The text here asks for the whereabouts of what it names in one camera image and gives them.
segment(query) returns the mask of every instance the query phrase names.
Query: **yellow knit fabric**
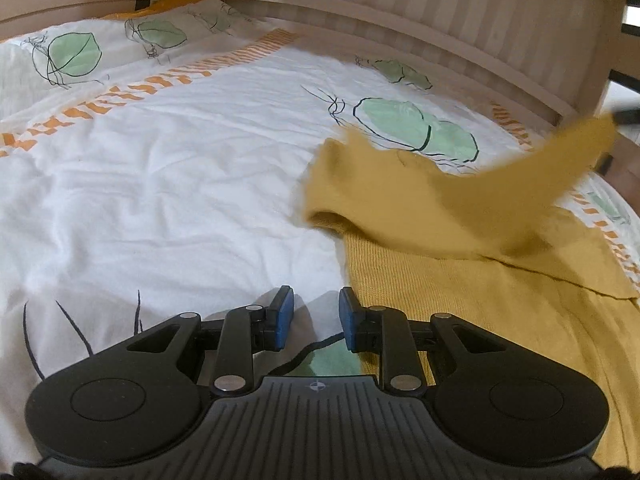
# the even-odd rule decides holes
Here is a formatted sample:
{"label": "yellow knit fabric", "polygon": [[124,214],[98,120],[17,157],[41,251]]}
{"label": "yellow knit fabric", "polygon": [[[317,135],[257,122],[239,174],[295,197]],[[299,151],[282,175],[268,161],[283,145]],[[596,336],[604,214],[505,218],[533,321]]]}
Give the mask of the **yellow knit fabric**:
{"label": "yellow knit fabric", "polygon": [[342,234],[351,286],[365,306],[420,320],[451,312],[595,380],[610,407],[595,458],[637,469],[636,292],[602,234],[551,206],[613,136],[610,118],[589,120],[533,155],[457,177],[350,131],[346,144],[331,139],[321,148],[305,215]]}

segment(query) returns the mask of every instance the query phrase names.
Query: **bed sheet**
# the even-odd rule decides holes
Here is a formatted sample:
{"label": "bed sheet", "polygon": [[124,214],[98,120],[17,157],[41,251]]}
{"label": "bed sheet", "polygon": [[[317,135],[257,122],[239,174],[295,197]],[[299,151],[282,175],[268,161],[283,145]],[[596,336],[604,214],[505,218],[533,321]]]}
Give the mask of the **bed sheet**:
{"label": "bed sheet", "polygon": [[[41,377],[180,312],[219,318],[292,286],[289,344],[257,355],[258,375],[338,341],[342,245],[298,214],[306,168],[338,124],[454,174],[535,144],[497,104],[486,102],[492,120],[400,62],[338,52],[219,0],[15,38],[0,70],[0,470],[38,457],[22,410]],[[561,205],[607,218],[601,181],[574,193]],[[640,222],[616,207],[628,228],[598,226],[635,265]],[[327,370],[312,356],[302,365]]]}

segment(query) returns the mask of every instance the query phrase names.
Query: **yellow sweater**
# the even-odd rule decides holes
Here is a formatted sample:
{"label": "yellow sweater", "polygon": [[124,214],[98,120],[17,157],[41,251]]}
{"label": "yellow sweater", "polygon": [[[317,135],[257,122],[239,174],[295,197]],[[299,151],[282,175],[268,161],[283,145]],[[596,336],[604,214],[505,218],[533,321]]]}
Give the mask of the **yellow sweater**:
{"label": "yellow sweater", "polygon": [[305,216],[342,234],[364,305],[420,320],[451,312],[595,380],[610,407],[595,458],[639,468],[636,292],[602,234],[552,206],[614,133],[610,118],[589,120],[533,155],[458,177],[350,130],[346,144],[321,148]]}

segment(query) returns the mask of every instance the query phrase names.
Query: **metal screw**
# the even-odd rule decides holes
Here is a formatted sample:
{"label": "metal screw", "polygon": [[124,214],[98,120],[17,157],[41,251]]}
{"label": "metal screw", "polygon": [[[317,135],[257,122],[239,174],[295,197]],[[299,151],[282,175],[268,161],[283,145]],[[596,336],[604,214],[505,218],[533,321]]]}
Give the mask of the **metal screw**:
{"label": "metal screw", "polygon": [[412,392],[422,386],[422,381],[414,375],[396,375],[391,379],[391,386],[401,392]]}
{"label": "metal screw", "polygon": [[223,392],[234,392],[244,388],[246,381],[239,375],[223,375],[213,381],[213,385]]}

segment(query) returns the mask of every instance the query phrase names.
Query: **slatted wooden panel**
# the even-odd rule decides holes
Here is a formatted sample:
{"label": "slatted wooden panel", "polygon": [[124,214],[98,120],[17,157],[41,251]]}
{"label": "slatted wooden panel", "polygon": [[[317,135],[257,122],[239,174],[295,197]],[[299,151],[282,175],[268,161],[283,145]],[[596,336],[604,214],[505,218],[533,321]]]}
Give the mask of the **slatted wooden panel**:
{"label": "slatted wooden panel", "polygon": [[[345,0],[406,17],[472,45],[575,105],[609,0]],[[235,2],[254,15],[330,28],[389,44],[511,91],[491,72],[396,31],[317,10],[278,3]],[[553,112],[540,103],[542,116]]]}

